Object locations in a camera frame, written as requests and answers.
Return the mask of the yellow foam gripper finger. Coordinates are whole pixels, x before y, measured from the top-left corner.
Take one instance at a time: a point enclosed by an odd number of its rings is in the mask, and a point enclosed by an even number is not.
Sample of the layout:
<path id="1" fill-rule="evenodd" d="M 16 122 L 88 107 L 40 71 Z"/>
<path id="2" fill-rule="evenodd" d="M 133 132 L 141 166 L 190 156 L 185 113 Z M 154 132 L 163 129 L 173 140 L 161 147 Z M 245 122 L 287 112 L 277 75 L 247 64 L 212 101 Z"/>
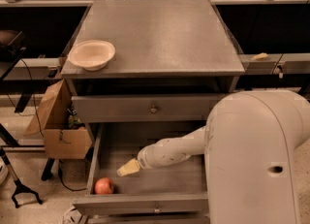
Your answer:
<path id="1" fill-rule="evenodd" d="M 118 176 L 126 176 L 137 173 L 140 170 L 140 164 L 137 159 L 131 159 L 117 170 Z"/>

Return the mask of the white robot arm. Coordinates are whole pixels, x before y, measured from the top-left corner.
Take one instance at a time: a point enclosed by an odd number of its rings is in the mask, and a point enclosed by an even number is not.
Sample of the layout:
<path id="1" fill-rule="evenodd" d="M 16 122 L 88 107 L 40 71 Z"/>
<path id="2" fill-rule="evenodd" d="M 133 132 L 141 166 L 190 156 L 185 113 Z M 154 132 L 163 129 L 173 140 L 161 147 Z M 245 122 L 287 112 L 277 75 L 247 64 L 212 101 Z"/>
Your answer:
<path id="1" fill-rule="evenodd" d="M 310 103 L 290 90 L 242 91 L 218 102 L 206 125 L 161 139 L 119 176 L 202 154 L 210 224 L 301 224 L 294 151 L 310 138 Z"/>

